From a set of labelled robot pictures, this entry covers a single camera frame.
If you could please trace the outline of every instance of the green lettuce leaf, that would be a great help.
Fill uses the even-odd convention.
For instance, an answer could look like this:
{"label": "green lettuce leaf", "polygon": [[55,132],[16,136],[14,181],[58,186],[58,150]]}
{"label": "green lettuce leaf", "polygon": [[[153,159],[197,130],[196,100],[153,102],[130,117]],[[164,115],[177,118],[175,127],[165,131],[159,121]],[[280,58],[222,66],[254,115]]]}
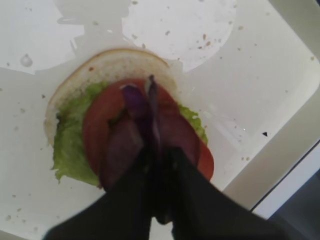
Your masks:
{"label": "green lettuce leaf", "polygon": [[[85,114],[94,99],[107,86],[105,82],[90,85],[85,93],[61,106],[57,118],[58,128],[54,137],[53,170],[60,181],[67,176],[87,184],[98,186],[98,177],[94,174],[87,161],[83,139],[82,126]],[[181,114],[190,122],[198,136],[208,143],[205,129],[201,126],[198,113],[179,105]]]}

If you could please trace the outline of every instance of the white surface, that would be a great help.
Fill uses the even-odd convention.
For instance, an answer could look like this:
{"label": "white surface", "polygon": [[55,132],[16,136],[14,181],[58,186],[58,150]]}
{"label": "white surface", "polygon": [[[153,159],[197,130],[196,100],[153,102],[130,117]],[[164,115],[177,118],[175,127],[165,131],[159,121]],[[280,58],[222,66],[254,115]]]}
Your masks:
{"label": "white surface", "polygon": [[[144,43],[167,59],[183,103],[199,111],[207,126],[215,158],[212,183],[220,189],[319,85],[319,62],[266,0],[239,0],[236,5],[233,0],[179,0],[168,2],[169,9],[160,0],[152,0],[149,6],[146,2],[0,2],[0,29],[4,31],[0,40],[1,230],[40,239],[50,226],[102,194],[69,178],[58,185],[50,171],[52,149],[46,146],[43,121],[48,98],[58,85],[103,50]],[[170,10],[179,17],[174,18]],[[162,21],[152,17],[160,15]],[[146,26],[159,29],[158,35],[154,30],[143,32]],[[30,66],[21,64],[26,54],[32,60]],[[164,228],[152,229],[154,238],[169,234]]]}
{"label": "white surface", "polygon": [[264,219],[270,218],[319,169],[320,145],[314,148],[253,212]]}

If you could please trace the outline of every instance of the gray edge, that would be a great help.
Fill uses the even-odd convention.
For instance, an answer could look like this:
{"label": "gray edge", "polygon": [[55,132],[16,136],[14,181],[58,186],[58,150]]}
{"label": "gray edge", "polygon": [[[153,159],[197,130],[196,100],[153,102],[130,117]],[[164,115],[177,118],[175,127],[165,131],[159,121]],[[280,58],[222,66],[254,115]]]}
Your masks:
{"label": "gray edge", "polygon": [[[315,0],[270,0],[270,3],[320,59],[320,7]],[[318,88],[223,192],[246,209],[252,209],[319,138]]]}

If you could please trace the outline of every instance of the red tomato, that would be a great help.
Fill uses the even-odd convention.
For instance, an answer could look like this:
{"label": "red tomato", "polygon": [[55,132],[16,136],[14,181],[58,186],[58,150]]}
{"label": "red tomato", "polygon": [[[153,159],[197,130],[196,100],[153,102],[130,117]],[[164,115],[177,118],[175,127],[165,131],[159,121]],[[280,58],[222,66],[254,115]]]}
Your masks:
{"label": "red tomato", "polygon": [[[88,162],[96,175],[99,175],[100,164],[105,156],[106,144],[109,142],[109,122],[117,118],[125,108],[125,100],[120,89],[121,86],[134,84],[142,93],[146,94],[145,82],[146,81],[143,79],[126,79],[113,83],[103,90],[87,111],[83,121],[83,142]],[[161,86],[158,86],[158,104],[159,109],[165,109],[165,114],[169,114],[170,116],[177,114],[180,116],[177,103]],[[197,168],[208,180],[210,180],[213,175],[213,157],[207,146],[200,139],[199,141],[200,157]],[[189,158],[192,158],[192,156],[195,156],[196,152],[198,152],[190,151],[187,141],[178,145],[184,149]]]}

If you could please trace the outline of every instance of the tomato slice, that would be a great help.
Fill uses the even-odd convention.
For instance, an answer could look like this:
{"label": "tomato slice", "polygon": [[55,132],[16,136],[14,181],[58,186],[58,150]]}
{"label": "tomato slice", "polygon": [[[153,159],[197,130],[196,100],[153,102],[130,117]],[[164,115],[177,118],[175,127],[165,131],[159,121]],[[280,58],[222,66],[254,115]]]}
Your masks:
{"label": "tomato slice", "polygon": [[[101,163],[103,162],[105,158],[106,153],[106,145],[110,143],[110,140],[112,140],[112,144],[117,144],[119,142],[120,136],[123,136],[123,131],[119,129],[119,126],[125,126],[127,120],[122,120],[122,118],[116,123],[118,125],[117,130],[115,132],[121,133],[119,134],[119,137],[116,134],[110,135],[110,128],[109,128],[109,122],[120,116],[122,111],[125,108],[125,99],[123,97],[121,86],[123,85],[129,85],[133,84],[137,86],[140,91],[143,94],[146,94],[145,92],[145,83],[146,81],[144,79],[125,79],[122,81],[118,81],[116,83],[113,83],[109,85],[103,92],[96,98],[96,100],[92,103],[89,110],[87,111],[84,121],[83,121],[83,129],[82,129],[82,135],[83,135],[83,143],[85,148],[85,153],[88,159],[88,162],[94,171],[96,175],[103,173],[110,173],[110,171],[113,171],[110,169],[100,169]],[[170,94],[160,85],[158,86],[158,106],[159,109],[165,109],[165,114],[169,116],[169,119],[176,119],[175,116],[182,117],[180,115],[180,110],[175,102],[175,100],[170,96]],[[164,126],[164,129],[166,129],[166,124],[169,124],[168,121],[165,120],[165,123],[162,123],[162,126]],[[192,151],[190,145],[197,145],[193,141],[186,141],[188,139],[187,134],[188,131],[178,131],[180,134],[180,138],[177,135],[177,137],[170,137],[170,131],[164,130],[164,135],[166,136],[166,139],[169,139],[169,144],[175,144],[181,147],[188,158],[193,162],[197,162],[197,168],[198,170],[204,175],[204,177],[208,180],[211,179],[213,175],[214,170],[214,163],[213,163],[213,157],[210,153],[210,150],[207,148],[207,146],[200,140],[199,140],[199,151]],[[133,149],[133,145],[122,146],[124,149],[131,148]],[[195,156],[198,156],[198,161],[194,161],[193,159]],[[111,163],[116,168],[119,168],[117,171],[124,171],[127,169],[128,166],[122,165],[121,162],[115,162]],[[110,176],[110,180],[114,182],[115,178],[114,176]]]}
{"label": "tomato slice", "polygon": [[214,157],[207,145],[202,140],[200,141],[200,159],[197,168],[207,180],[210,180],[214,175]]}
{"label": "tomato slice", "polygon": [[[96,175],[99,174],[99,165],[108,140],[109,121],[119,116],[125,108],[121,86],[134,84],[145,94],[145,83],[143,79],[126,79],[113,83],[103,90],[87,111],[83,121],[82,136],[88,162]],[[177,103],[161,86],[158,87],[158,103],[172,112],[179,112]]]}

